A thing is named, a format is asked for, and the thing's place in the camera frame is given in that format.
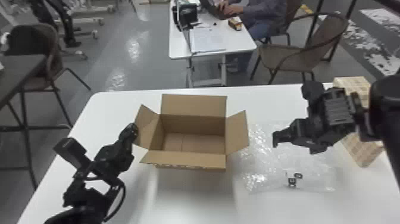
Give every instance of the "small box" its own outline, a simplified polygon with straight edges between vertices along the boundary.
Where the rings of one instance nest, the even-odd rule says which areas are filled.
[[[337,77],[333,86],[345,88],[347,95],[357,92],[362,106],[369,107],[371,85],[364,77]],[[385,150],[381,141],[361,142],[357,133],[349,134],[341,143],[360,167],[369,166]]]
[[[233,17],[228,19],[228,25],[236,31],[241,31],[243,23],[239,17]]]
[[[141,163],[178,169],[225,170],[226,157],[249,145],[246,111],[226,117],[225,96],[162,95],[161,114],[141,105],[135,144]]]
[[[357,92],[363,107],[369,107],[371,84],[364,76],[337,77],[333,79],[333,86],[345,88],[346,94]]]

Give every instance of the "white desk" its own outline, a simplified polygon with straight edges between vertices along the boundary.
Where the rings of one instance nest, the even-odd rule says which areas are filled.
[[[190,2],[199,4],[197,0],[190,0]],[[241,31],[235,31],[228,25],[227,20],[219,20],[204,10],[203,13],[198,14],[199,21],[205,24],[211,25],[213,29],[218,29],[224,40],[224,46],[226,50],[218,52],[208,52],[203,54],[195,54],[194,57],[206,57],[210,55],[221,55],[221,79],[211,79],[206,81],[192,81],[193,65],[192,65],[192,54],[188,44],[186,43],[185,37],[180,32],[173,19],[172,6],[174,1],[170,4],[170,34],[169,34],[169,57],[171,59],[186,59],[188,63],[187,67],[187,84],[189,87],[193,86],[205,86],[213,84],[221,84],[226,86],[226,58],[227,54],[233,54],[238,52],[253,51],[256,49],[256,44],[251,38],[250,34],[243,26]]]
[[[300,85],[240,88],[170,89],[95,94],[80,115],[70,136],[93,158],[105,144],[117,139],[134,121],[140,104],[159,112],[161,94],[227,95],[227,115],[246,109],[249,123],[291,121],[306,115]],[[292,223],[398,223],[400,193],[386,154],[369,168],[359,168],[341,144],[337,155],[338,184],[331,193],[283,188],[249,194],[243,181],[226,173],[156,169],[139,164],[146,150],[133,147],[135,160],[120,177],[127,196],[114,224],[292,224]],[[75,169],[57,156],[30,200],[19,224],[43,223],[63,210],[63,193]]]

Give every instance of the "paper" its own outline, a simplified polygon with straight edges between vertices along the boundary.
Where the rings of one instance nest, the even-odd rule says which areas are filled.
[[[224,51],[222,36],[218,30],[197,28],[190,30],[190,50],[192,53]]]

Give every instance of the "desk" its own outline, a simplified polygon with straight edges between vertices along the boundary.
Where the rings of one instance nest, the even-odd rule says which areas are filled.
[[[300,85],[238,88],[169,89],[103,92],[87,103],[69,136],[76,138],[91,159],[113,143],[139,106],[160,112],[161,94],[227,95],[227,115],[246,109],[248,123],[287,121],[306,116]],[[337,158],[337,190],[316,193],[287,188],[249,194],[233,174],[232,158],[226,173],[156,169],[139,164],[146,153],[134,146],[135,160],[121,174],[127,196],[110,224],[232,224],[232,223],[398,223],[400,194],[386,154],[369,168],[359,168],[341,144],[330,148]],[[75,169],[56,156],[18,224],[43,223],[63,211],[63,193]],[[106,190],[105,185],[96,185]]]
[[[35,76],[44,66],[46,57],[44,55],[19,55],[0,57],[4,66],[0,72],[0,109],[8,105],[18,126],[0,126],[0,132],[22,132],[24,136],[27,166],[22,167],[0,167],[0,171],[26,170],[29,172],[33,187],[36,189],[37,183],[32,168],[32,155],[29,144],[29,130],[27,125],[26,110],[22,104],[21,111],[23,121],[18,118],[10,104],[10,100],[23,88],[26,80]]]
[[[199,4],[197,0],[190,0],[190,2]],[[192,81],[193,74],[193,65],[192,65],[192,54],[190,53],[189,46],[186,43],[185,37],[182,32],[180,32],[173,19],[172,6],[174,5],[174,1],[171,1],[170,4],[170,33],[169,33],[169,57],[171,59],[186,59],[188,63],[187,67],[187,85],[192,88],[194,86],[207,86],[207,85],[215,85],[221,84],[226,86],[226,58],[227,54],[233,54],[238,52],[245,51],[253,51],[257,46],[255,42],[251,38],[247,29],[243,27],[242,31],[235,31],[229,25],[227,20],[219,20],[213,17],[208,12],[204,11],[198,14],[199,21],[202,23],[206,23],[211,25],[213,29],[218,29],[221,33],[221,36],[224,40],[224,46],[226,47],[225,51],[218,52],[208,52],[203,54],[196,54],[194,57],[206,57],[210,55],[221,55],[222,64],[221,64],[221,79],[211,79],[211,80],[203,80],[199,82]]]

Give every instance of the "bubble wrap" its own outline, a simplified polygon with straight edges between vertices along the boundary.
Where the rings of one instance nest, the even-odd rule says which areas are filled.
[[[249,125],[250,146],[234,155],[236,175],[250,192],[290,187],[289,178],[300,173],[292,189],[334,191],[336,169],[330,150],[310,155],[308,148],[290,143],[272,147],[272,133],[286,128],[290,122]]]

